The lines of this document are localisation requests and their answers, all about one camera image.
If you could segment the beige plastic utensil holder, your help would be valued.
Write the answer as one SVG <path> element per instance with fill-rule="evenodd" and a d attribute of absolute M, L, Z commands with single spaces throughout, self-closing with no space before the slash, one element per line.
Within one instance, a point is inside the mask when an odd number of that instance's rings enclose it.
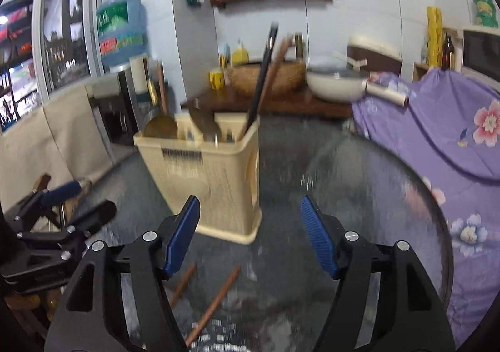
<path fill-rule="evenodd" d="M 196 231 L 241 245 L 254 242 L 263 213 L 259 205 L 259 121 L 239 141 L 205 141 L 187 113 L 175 115 L 177 138 L 134 142 L 157 189 L 173 213 L 187 197 L 200 202 Z"/>

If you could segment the golden spoon left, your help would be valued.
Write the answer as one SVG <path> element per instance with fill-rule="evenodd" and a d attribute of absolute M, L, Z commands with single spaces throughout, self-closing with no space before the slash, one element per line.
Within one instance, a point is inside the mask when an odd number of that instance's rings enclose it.
<path fill-rule="evenodd" d="M 164 113 L 159 106 L 158 93 L 151 80 L 147 81 L 152 108 L 145 117 L 145 125 L 142 130 L 144 137 L 158 139 L 176 139 L 177 124 L 168 114 Z"/>

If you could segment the grey water dispenser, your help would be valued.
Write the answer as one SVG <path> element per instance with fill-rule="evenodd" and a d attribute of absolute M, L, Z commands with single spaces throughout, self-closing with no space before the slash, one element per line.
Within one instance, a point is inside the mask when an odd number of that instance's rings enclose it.
<path fill-rule="evenodd" d="M 152 109 L 149 93 L 136 91 L 129 64 L 88 78 L 85 87 L 107 153 L 113 163 L 121 162 L 136 151 L 134 135 L 143 129 Z"/>

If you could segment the brown wooden side table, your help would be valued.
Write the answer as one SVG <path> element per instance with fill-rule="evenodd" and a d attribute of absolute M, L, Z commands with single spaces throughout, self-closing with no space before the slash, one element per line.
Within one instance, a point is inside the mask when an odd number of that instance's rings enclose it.
<path fill-rule="evenodd" d="M 239 95 L 228 86 L 221 91 L 208 90 L 197 97 L 188 99 L 181 104 L 187 109 L 199 104 L 202 109 L 215 113 L 243 113 L 249 109 L 250 97 Z M 310 116 L 324 119 L 348 119 L 353 115 L 351 105 L 337 102 L 326 102 L 316 98 L 311 89 L 304 87 L 282 96 L 264 99 L 261 113 L 281 113 L 290 115 Z"/>

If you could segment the yellow mug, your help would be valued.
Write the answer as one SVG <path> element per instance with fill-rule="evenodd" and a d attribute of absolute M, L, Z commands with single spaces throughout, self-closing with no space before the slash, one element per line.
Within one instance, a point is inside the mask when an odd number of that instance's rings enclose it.
<path fill-rule="evenodd" d="M 214 91 L 225 89 L 225 72 L 222 69 L 212 69 L 209 72 L 209 84 Z"/>

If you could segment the paper cup holder tube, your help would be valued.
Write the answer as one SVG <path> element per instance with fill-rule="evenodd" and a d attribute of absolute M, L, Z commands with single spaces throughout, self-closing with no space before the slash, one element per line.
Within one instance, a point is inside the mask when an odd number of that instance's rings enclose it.
<path fill-rule="evenodd" d="M 137 102 L 141 105 L 146 105 L 150 102 L 148 92 L 148 55 L 142 54 L 131 57 L 129 64 Z"/>

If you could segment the cream pan with lid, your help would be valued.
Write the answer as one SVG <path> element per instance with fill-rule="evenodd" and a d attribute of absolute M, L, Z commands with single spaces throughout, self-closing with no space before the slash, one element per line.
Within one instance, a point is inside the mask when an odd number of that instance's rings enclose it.
<path fill-rule="evenodd" d="M 307 86 L 313 95 L 327 102 L 354 103 L 370 95 L 400 107 L 407 107 L 409 98 L 401 92 L 369 80 L 361 68 L 368 62 L 333 52 L 333 56 L 349 65 L 337 69 L 332 66 L 309 66 L 306 71 Z"/>

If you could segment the yellow soap bottle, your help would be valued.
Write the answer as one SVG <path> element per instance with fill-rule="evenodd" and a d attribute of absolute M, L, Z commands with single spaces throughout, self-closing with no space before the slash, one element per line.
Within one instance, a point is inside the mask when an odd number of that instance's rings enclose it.
<path fill-rule="evenodd" d="M 237 43 L 237 48 L 231 55 L 231 65 L 233 67 L 245 65 L 249 63 L 249 52 L 245 48 L 241 40 Z"/>

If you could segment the blue water jug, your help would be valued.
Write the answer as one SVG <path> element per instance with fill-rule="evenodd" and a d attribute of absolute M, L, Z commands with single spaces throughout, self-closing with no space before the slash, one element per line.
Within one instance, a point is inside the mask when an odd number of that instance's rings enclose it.
<path fill-rule="evenodd" d="M 97 10 L 102 65 L 113 68 L 147 51 L 146 12 L 141 0 L 106 0 Z"/>

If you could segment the brown white rice cooker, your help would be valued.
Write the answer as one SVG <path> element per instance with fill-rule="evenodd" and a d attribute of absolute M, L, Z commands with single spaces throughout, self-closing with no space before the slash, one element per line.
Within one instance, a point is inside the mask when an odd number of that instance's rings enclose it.
<path fill-rule="evenodd" d="M 400 75 L 403 60 L 395 47 L 363 35 L 349 37 L 347 56 L 356 61 L 366 61 L 361 69 L 367 72 L 389 72 Z"/>

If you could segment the bamboo faucet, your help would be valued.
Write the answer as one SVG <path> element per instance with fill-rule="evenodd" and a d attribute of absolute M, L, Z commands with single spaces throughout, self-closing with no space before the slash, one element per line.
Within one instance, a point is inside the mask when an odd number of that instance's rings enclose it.
<path fill-rule="evenodd" d="M 294 35 L 294 46 L 296 51 L 297 61 L 304 61 L 304 43 L 302 33 Z"/>

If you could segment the black chopstick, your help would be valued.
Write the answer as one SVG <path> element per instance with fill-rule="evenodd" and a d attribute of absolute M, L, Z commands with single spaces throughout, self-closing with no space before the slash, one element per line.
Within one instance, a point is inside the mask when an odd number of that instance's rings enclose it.
<path fill-rule="evenodd" d="M 258 77 L 257 77 L 257 84 L 255 86 L 254 93 L 252 95 L 252 100 L 251 100 L 251 105 L 249 107 L 249 110 L 247 112 L 247 122 L 245 126 L 245 131 L 248 131 L 248 129 L 252 126 L 253 122 L 255 121 L 255 118 L 257 117 L 258 113 L 258 104 L 260 102 L 260 98 L 263 92 L 263 87 L 264 83 L 268 74 L 269 70 L 269 65 L 272 59 L 272 53 L 274 50 L 275 46 L 275 40 L 277 37 L 277 33 L 279 30 L 279 25 L 277 22 L 273 22 L 270 26 L 269 29 L 269 36 L 268 40 L 265 46 L 265 50 L 263 53 L 263 60 L 260 65 Z"/>

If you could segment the dark brown glass bottle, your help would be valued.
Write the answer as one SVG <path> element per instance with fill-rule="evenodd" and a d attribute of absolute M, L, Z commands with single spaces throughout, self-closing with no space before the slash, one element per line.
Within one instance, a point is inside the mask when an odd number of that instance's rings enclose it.
<path fill-rule="evenodd" d="M 442 69 L 454 69 L 455 61 L 455 47 L 453 45 L 453 38 L 451 35 L 446 34 L 442 48 Z"/>

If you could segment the yellow roll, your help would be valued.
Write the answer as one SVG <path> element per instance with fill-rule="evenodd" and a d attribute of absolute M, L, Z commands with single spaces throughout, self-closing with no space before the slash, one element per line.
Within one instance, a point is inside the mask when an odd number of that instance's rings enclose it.
<path fill-rule="evenodd" d="M 428 20 L 428 59 L 431 67 L 441 67 L 443 63 L 443 17 L 442 12 L 435 6 L 427 6 L 426 14 Z"/>

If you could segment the white microwave oven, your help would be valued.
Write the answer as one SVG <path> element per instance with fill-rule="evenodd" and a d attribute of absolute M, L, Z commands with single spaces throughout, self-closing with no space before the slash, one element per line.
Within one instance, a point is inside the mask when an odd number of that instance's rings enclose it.
<path fill-rule="evenodd" d="M 463 74 L 477 76 L 499 89 L 499 29 L 466 26 L 462 30 Z"/>

